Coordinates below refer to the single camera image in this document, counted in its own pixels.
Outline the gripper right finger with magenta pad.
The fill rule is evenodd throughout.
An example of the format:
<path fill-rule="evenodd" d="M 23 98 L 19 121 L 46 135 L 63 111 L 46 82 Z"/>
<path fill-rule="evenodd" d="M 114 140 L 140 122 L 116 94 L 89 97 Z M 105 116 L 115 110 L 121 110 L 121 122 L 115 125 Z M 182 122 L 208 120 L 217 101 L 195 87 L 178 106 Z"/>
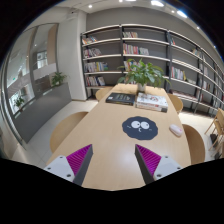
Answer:
<path fill-rule="evenodd" d="M 160 156 L 138 144 L 135 145 L 135 156 L 145 184 L 150 184 L 182 169 L 171 157 Z"/>

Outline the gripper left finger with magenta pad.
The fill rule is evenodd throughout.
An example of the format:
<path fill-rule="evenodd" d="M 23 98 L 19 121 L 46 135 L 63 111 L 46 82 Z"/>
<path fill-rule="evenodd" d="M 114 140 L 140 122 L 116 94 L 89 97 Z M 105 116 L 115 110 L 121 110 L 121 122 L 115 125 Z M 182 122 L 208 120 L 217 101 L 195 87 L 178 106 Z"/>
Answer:
<path fill-rule="evenodd" d="M 92 145 L 87 145 L 68 156 L 59 155 L 44 170 L 81 186 L 92 156 Z"/>

